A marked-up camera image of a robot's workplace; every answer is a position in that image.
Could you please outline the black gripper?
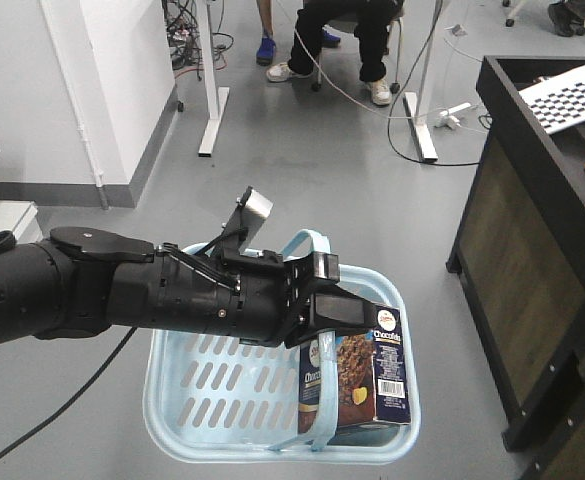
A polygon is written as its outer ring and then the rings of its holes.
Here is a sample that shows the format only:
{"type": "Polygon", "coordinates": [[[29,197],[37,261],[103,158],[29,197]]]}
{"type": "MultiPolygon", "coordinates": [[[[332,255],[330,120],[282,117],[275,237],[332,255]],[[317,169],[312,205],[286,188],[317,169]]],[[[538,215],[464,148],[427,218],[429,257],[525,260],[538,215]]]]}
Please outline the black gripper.
{"type": "Polygon", "coordinates": [[[215,258],[173,251],[115,269],[106,320],[288,348],[318,333],[373,329],[382,305],[339,280],[338,258],[325,252],[284,260],[272,251],[254,257],[224,249],[215,258]]]}

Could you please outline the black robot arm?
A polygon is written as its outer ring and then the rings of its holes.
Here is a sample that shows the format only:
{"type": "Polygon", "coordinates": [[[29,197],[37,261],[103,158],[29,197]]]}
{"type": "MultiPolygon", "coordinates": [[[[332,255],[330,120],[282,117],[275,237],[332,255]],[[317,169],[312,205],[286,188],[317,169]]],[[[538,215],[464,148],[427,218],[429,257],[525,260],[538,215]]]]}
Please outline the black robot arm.
{"type": "Polygon", "coordinates": [[[122,325],[294,347],[374,327],[377,305],[340,286],[335,255],[248,256],[247,234],[238,228],[187,253],[91,228],[59,227],[36,243],[0,232],[0,344],[122,325]]]}

